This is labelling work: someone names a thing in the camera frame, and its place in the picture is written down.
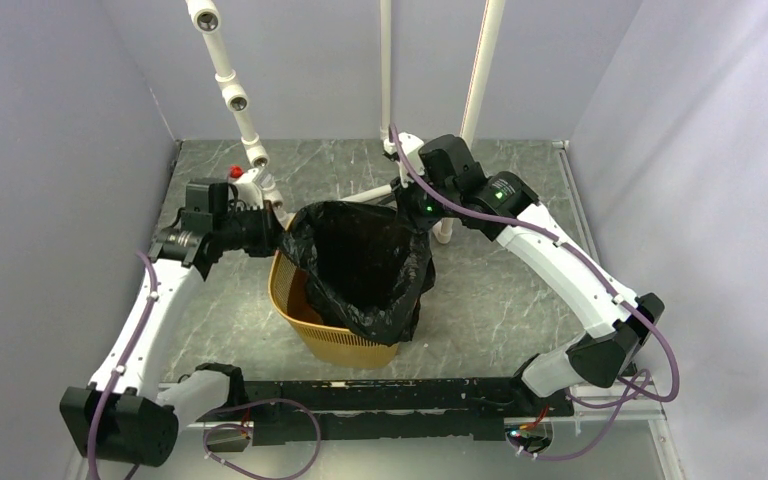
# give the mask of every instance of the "red cap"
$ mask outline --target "red cap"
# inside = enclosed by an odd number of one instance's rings
[[[231,165],[231,172],[228,173],[228,176],[237,179],[242,177],[244,173],[246,173],[246,171],[243,170],[239,165]]]

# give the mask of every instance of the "black garbage bag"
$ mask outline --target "black garbage bag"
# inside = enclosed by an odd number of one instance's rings
[[[434,286],[434,263],[428,234],[410,230],[394,209],[310,204],[279,249],[307,272],[307,301],[325,325],[384,345],[413,338],[419,297]]]

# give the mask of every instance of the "purple tube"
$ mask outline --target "purple tube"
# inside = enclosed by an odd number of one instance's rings
[[[646,384],[649,383],[651,380],[651,375],[649,374],[649,370],[646,370],[645,368],[640,370],[639,372],[635,373],[633,377],[631,377],[631,381],[637,380],[638,377],[641,375],[644,375],[646,378],[643,380],[643,386],[645,387]],[[622,396],[626,397],[631,390],[630,387],[626,386],[625,391],[623,392]],[[608,434],[608,430],[611,429],[611,426],[614,424],[614,421],[617,419],[617,415],[620,414],[620,410],[622,409],[622,403],[618,404],[614,408],[614,412],[611,414],[610,418],[608,418],[608,421],[605,423],[605,425],[602,427],[602,430],[599,431],[599,434],[596,435],[593,440],[590,441],[590,443],[587,444],[586,447],[582,448],[581,450],[575,452],[575,453],[569,453],[566,455],[537,455],[534,458],[537,460],[545,460],[547,462],[564,462],[566,460],[572,460],[574,458],[578,458],[582,455],[587,454],[590,450],[593,450],[593,448],[596,447],[596,445],[599,444],[599,442],[602,441],[603,438],[605,438],[605,435]]]
[[[313,414],[313,412],[311,412],[307,407],[305,407],[301,403],[296,402],[294,400],[289,400],[289,399],[286,399],[286,398],[269,398],[269,399],[266,399],[266,400],[258,400],[256,402],[246,403],[245,405],[238,405],[238,406],[227,407],[227,408],[217,408],[216,410],[213,410],[210,413],[234,412],[234,411],[238,411],[238,410],[245,410],[245,409],[251,408],[251,407],[257,407],[258,405],[266,405],[268,403],[286,403],[288,405],[292,405],[292,406],[298,408],[299,410],[301,410],[302,412],[304,412],[305,415],[307,415],[310,418],[310,421],[313,423],[313,428],[316,430],[316,446],[314,447],[313,455],[311,455],[310,460],[308,460],[308,462],[305,464],[304,467],[301,468],[301,470],[299,470],[298,472],[296,472],[296,473],[294,473],[292,475],[288,475],[286,477],[279,477],[279,478],[264,477],[264,476],[261,476],[261,475],[258,475],[256,473],[254,473],[254,472],[250,472],[250,471],[248,471],[248,470],[246,470],[246,469],[244,469],[242,467],[239,467],[239,466],[237,466],[237,465],[235,465],[235,464],[233,464],[231,462],[228,462],[228,461],[222,459],[219,455],[216,455],[215,453],[211,452],[210,449],[208,448],[208,445],[207,445],[207,438],[208,438],[208,436],[212,432],[214,432],[216,430],[221,430],[221,429],[229,429],[230,428],[230,429],[236,429],[236,430],[245,430],[245,427],[243,427],[242,425],[239,425],[237,423],[223,423],[221,425],[217,425],[217,426],[215,426],[215,427],[205,431],[204,432],[204,439],[203,439],[204,453],[207,454],[207,456],[210,459],[212,459],[212,460],[222,464],[223,466],[226,466],[226,467],[230,468],[231,470],[234,470],[237,473],[241,473],[241,474],[243,474],[243,475],[245,475],[247,477],[254,478],[255,480],[293,480],[295,478],[299,478],[300,476],[304,475],[305,472],[310,470],[310,467],[313,466],[313,462],[315,462],[316,458],[319,456],[319,449],[322,446],[322,430],[319,427],[319,421],[316,420],[316,416]]]
[[[154,271],[154,265],[151,264],[151,260],[149,260],[144,253],[137,252],[137,256],[140,257],[140,260],[142,260],[143,265],[145,266],[146,272],[148,272],[149,284],[151,286],[150,291],[156,292],[157,272]],[[128,363],[128,358],[131,356],[131,353],[133,353],[134,348],[137,346],[137,342],[140,340],[140,335],[142,335],[143,330],[145,330],[146,323],[148,323],[148,318],[151,316],[151,309],[154,308],[155,301],[156,300],[154,300],[152,297],[146,298],[146,304],[145,307],[143,307],[143,313],[140,315],[140,320],[137,322],[137,328],[134,329],[134,333],[128,340],[128,344],[125,345],[125,349],[122,350],[122,355],[119,356],[119,362],[116,364],[117,366],[121,367]],[[90,433],[87,438],[87,461],[89,463],[90,477],[93,480],[101,480],[101,477],[99,477],[98,474],[98,458],[96,458],[98,425],[101,423],[101,415],[102,412],[104,412],[104,406],[107,404],[107,400],[110,398],[110,394],[113,393],[113,389],[116,387],[116,382],[119,381],[119,377],[119,372],[115,370],[110,373],[110,380],[108,380],[107,386],[104,387],[104,391],[101,392],[101,397],[98,399],[98,405],[96,405],[95,412],[93,412],[93,418],[90,421]],[[125,477],[125,480],[128,480],[134,476],[137,471],[137,467],[138,465],[134,465],[134,467]]]

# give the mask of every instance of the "basket rim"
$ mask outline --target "basket rim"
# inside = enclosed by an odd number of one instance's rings
[[[353,333],[348,328],[331,327],[331,326],[328,326],[328,325],[317,325],[315,323],[303,322],[301,320],[296,320],[295,318],[293,318],[293,317],[289,316],[287,313],[285,313],[283,311],[283,309],[278,306],[278,302],[275,299],[275,289],[273,288],[274,280],[275,280],[275,275],[276,275],[276,272],[278,270],[278,262],[281,261],[282,259],[286,260],[287,262],[290,262],[290,260],[287,257],[285,257],[284,254],[281,253],[280,250],[276,251],[275,252],[275,258],[272,260],[272,267],[269,269],[269,288],[268,288],[268,290],[269,290],[269,300],[272,302],[272,307],[275,310],[277,310],[278,313],[280,313],[282,317],[284,317],[288,322],[290,322],[290,323],[292,323],[294,325],[298,325],[300,327],[312,328],[314,330],[321,330],[321,331],[331,332],[331,333],[336,333],[336,334],[341,334],[341,335],[349,335],[349,336],[352,336],[352,337],[357,337],[357,338],[363,339],[363,337],[360,337],[360,336],[356,335],[355,333]],[[299,268],[296,265],[294,265],[293,262],[290,262],[290,264],[293,265],[293,267],[296,268],[296,269]]]

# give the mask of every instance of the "yellow basket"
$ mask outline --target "yellow basket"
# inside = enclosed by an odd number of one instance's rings
[[[393,360],[398,343],[388,347],[365,340],[347,328],[323,325],[322,317],[307,303],[306,281],[307,273],[281,252],[275,253],[269,272],[269,298],[316,358],[354,368],[381,368]]]

